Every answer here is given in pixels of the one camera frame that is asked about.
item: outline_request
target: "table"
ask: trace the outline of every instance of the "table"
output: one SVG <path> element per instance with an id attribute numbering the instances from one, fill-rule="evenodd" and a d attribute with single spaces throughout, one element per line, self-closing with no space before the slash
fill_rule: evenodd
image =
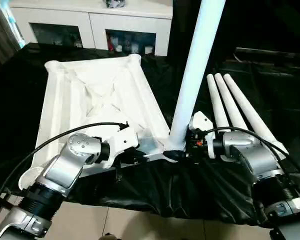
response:
<path id="1" fill-rule="evenodd" d="M 0 69 L 0 185 L 20 157 L 36 144 L 50 60 L 78 61 L 123 56 L 105 50 L 30 43 Z M 171 124 L 184 65 L 179 59 L 144 56 L 141 66 L 154 96 Z M 273 134 L 300 164 L 300 70 L 225 61 L 207 73 L 230 73 Z M 202 82 L 195 111 L 210 119 L 213 111 L 207 82 Z M 294 180 L 300 174 L 284 160 Z M 13 178 L 17 180 L 30 161 Z M 69 201 L 149 211 L 164 217 L 219 219 L 261 224 L 254 206 L 250 173 L 241 165 L 202 159 L 202 164 L 164 160 L 79 179 Z M 17 181 L 10 185 L 15 194 Z"/>

